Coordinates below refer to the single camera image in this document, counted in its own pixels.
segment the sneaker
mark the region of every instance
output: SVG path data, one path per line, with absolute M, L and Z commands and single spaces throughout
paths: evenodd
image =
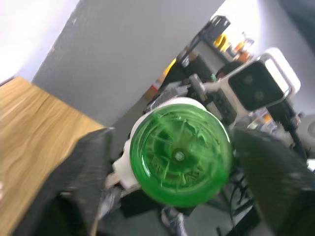
M 119 188 L 108 188 L 103 190 L 102 203 L 97 216 L 98 220 L 117 210 L 121 206 L 121 192 L 122 191 Z
M 161 211 L 163 224 L 176 236 L 188 236 L 184 227 L 184 216 L 176 209 L 165 207 Z

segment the wooden table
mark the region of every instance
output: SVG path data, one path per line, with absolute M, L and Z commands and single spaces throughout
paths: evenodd
M 75 142 L 102 126 L 22 78 L 0 87 L 0 111 L 0 235 L 5 236 Z

